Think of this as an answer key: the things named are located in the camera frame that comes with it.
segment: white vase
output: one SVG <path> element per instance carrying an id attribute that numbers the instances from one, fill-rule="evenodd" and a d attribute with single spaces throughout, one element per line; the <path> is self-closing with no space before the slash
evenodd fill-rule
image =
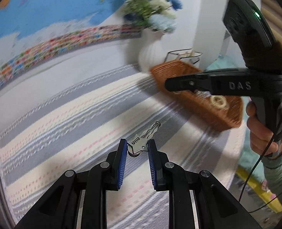
<path id="1" fill-rule="evenodd" d="M 141 48 L 138 62 L 142 72 L 149 72 L 150 68 L 160 64 L 164 60 L 164 52 L 162 49 L 161 38 L 162 31 L 154 32 L 149 28 L 143 30 L 146 42 Z"/>

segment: orange spot on wall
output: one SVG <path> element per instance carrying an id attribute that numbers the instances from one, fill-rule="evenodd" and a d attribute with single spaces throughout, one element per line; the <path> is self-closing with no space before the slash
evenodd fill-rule
<path id="1" fill-rule="evenodd" d="M 10 0 L 1 0 L 0 9 L 4 9 L 8 5 L 9 2 Z"/>

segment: wicker basket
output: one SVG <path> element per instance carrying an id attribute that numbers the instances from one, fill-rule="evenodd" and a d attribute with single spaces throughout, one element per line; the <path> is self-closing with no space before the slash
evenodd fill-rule
<path id="1" fill-rule="evenodd" d="M 201 98 L 191 91 L 182 91 L 176 95 L 164 87 L 167 78 L 188 75 L 200 72 L 185 62 L 174 60 L 151 68 L 158 89 L 179 101 L 186 109 L 200 116 L 211 127 L 218 131 L 224 131 L 233 127 L 239 127 L 242 121 L 243 102 L 239 96 L 226 96 L 229 108 L 226 110 L 217 109 L 210 101 L 210 98 Z"/>

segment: metal pivot screw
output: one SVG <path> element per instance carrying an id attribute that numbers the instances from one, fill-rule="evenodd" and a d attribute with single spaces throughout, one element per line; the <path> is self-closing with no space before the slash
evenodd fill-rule
<path id="1" fill-rule="evenodd" d="M 174 167 L 174 163 L 172 163 L 172 162 L 167 162 L 167 163 L 165 163 L 165 166 L 167 167 L 167 168 L 173 168 Z"/>
<path id="2" fill-rule="evenodd" d="M 102 162 L 102 163 L 100 164 L 100 166 L 101 166 L 102 168 L 108 168 L 108 167 L 109 167 L 109 163 L 108 163 L 108 162 Z"/>
<path id="3" fill-rule="evenodd" d="M 203 177 L 209 177 L 209 176 L 210 176 L 210 172 L 207 171 L 207 170 L 202 170 L 202 171 L 200 172 L 200 174 L 201 174 Z"/>
<path id="4" fill-rule="evenodd" d="M 74 175 L 74 171 L 73 170 L 68 170 L 68 171 L 66 171 L 65 175 L 66 175 L 66 177 L 71 177 L 71 176 Z"/>

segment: hand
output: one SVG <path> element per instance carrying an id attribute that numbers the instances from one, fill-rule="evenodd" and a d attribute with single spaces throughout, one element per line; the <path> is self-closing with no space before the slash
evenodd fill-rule
<path id="1" fill-rule="evenodd" d="M 273 132 L 258 121 L 256 116 L 256 107 L 253 102 L 250 102 L 246 106 L 246 113 L 249 116 L 247 120 L 247 127 L 250 129 L 250 147 L 255 153 L 261 155 L 273 136 Z M 281 154 L 282 139 L 279 147 Z M 278 151 L 278 145 L 276 142 L 272 142 L 265 155 L 276 151 Z"/>

